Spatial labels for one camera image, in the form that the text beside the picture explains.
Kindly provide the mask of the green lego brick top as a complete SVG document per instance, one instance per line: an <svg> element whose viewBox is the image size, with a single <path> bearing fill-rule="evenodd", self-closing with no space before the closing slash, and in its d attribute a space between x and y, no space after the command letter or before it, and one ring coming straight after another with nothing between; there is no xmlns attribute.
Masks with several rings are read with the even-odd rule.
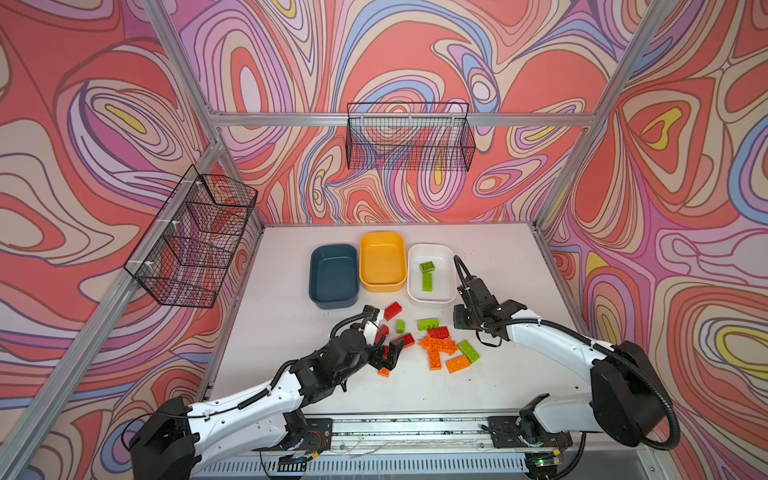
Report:
<svg viewBox="0 0 768 480"><path fill-rule="evenodd" d="M438 318L422 319L417 322L417 328L419 331L429 331L440 327L440 320Z"/></svg>

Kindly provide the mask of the long green lego brick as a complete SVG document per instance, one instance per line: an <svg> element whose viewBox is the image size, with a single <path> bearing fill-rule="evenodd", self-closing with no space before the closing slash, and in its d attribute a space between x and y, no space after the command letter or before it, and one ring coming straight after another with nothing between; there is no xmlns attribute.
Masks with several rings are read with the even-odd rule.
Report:
<svg viewBox="0 0 768 480"><path fill-rule="evenodd" d="M477 362L481 355L478 353L478 351L470 344L468 340L463 340L458 343L458 347L460 352L467 358L467 360L473 364Z"/></svg>

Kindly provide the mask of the orange lego chassis plate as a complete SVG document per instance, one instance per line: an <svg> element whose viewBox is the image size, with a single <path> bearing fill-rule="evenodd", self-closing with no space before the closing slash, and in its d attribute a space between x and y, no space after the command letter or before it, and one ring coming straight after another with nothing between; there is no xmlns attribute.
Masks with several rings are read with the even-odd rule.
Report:
<svg viewBox="0 0 768 480"><path fill-rule="evenodd" d="M425 350L437 351L440 353L454 354L459 350L458 345L451 339L439 339L434 337L425 337L418 341L418 344Z"/></svg>

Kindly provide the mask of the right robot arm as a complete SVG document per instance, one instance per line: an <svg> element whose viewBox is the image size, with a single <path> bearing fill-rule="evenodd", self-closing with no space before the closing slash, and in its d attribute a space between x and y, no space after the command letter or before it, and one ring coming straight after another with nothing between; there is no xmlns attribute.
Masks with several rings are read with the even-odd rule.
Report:
<svg viewBox="0 0 768 480"><path fill-rule="evenodd" d="M604 433L621 445L675 449L681 427L672 399L645 351L631 341L611 344L537 315L526 305L500 302L478 276L463 273L454 325L532 349L588 382L587 391L543 393L520 411L518 430L530 444L548 434Z"/></svg>

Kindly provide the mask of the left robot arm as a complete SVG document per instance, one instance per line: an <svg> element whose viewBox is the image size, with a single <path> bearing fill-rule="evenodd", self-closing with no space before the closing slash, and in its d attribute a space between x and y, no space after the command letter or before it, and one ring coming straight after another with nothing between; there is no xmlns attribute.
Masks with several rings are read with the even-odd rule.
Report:
<svg viewBox="0 0 768 480"><path fill-rule="evenodd" d="M379 309L337 323L327 342L284 362L275 375L229 396L164 402L127 442L136 479L189 479L205 467L249 451L285 451L286 463L307 463L331 446L331 430L313 426L303 408L346 390L366 366L393 370L407 342L388 341Z"/></svg>

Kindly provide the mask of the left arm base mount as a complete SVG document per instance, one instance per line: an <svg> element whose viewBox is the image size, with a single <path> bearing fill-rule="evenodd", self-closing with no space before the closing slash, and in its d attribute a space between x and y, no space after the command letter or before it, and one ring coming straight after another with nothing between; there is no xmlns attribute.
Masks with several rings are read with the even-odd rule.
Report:
<svg viewBox="0 0 768 480"><path fill-rule="evenodd" d="M306 419L300 413L285 414L285 437L267 451L323 453L332 445L334 421L330 417Z"/></svg>

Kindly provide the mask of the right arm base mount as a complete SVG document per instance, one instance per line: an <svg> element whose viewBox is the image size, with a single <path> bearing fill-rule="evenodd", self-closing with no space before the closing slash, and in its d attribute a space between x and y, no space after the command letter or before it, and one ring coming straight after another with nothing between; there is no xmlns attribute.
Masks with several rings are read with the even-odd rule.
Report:
<svg viewBox="0 0 768 480"><path fill-rule="evenodd" d="M533 417L490 416L480 428L496 448L564 450L573 445L569 433L546 432Z"/></svg>

